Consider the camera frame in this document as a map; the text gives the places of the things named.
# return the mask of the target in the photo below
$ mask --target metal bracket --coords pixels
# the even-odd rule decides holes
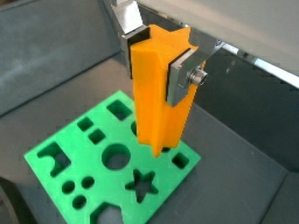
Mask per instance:
[[[190,43],[200,49],[187,49],[169,63],[165,100],[171,106],[183,100],[191,84],[199,86],[204,83],[208,74],[202,71],[202,63],[224,45],[219,39],[192,28]]]
[[[120,49],[125,56],[127,75],[132,79],[129,46],[149,39],[149,27],[144,25],[136,1],[103,0],[108,17],[120,41]]]

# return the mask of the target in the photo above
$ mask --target rectangular hole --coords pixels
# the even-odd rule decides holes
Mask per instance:
[[[51,157],[55,160],[55,166],[51,169],[51,176],[55,178],[71,165],[71,160],[61,147],[51,143],[39,153],[39,158]]]
[[[125,104],[116,100],[107,106],[108,111],[115,115],[119,121],[124,121],[127,117],[132,114],[131,109]]]
[[[190,163],[190,159],[179,152],[172,158],[172,163],[177,166],[179,169],[183,169]]]
[[[105,134],[100,131],[100,129],[96,129],[89,135],[88,139],[93,144],[97,144],[103,139],[105,138]]]
[[[79,121],[77,125],[80,130],[85,131],[93,125],[93,122],[85,117],[83,120]]]

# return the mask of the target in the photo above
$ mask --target gray wall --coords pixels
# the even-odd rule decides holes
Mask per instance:
[[[199,105],[288,171],[299,172],[299,89],[224,50],[210,58],[206,71]]]
[[[119,51],[97,0],[37,0],[0,11],[0,115]]]

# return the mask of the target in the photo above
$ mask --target orange block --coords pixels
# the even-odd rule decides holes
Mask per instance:
[[[198,87],[191,84],[181,102],[169,106],[165,101],[165,82],[169,62],[188,49],[191,28],[168,32],[156,25],[151,38],[131,46],[136,131],[140,144],[152,146],[159,157],[163,147],[175,148],[181,138],[186,120]]]

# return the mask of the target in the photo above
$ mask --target square hole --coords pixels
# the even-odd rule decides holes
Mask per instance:
[[[116,100],[107,106],[108,111],[115,115],[119,121],[127,119],[127,117],[132,114],[132,111],[125,106],[125,104]]]
[[[85,117],[79,123],[79,128],[81,129],[81,131],[85,131],[92,125],[93,122]]]
[[[183,169],[190,163],[190,159],[181,153],[177,153],[176,156],[172,158],[172,162],[179,169]]]
[[[96,129],[89,135],[88,139],[93,144],[97,144],[103,139],[105,138],[105,134],[100,131],[100,129]]]

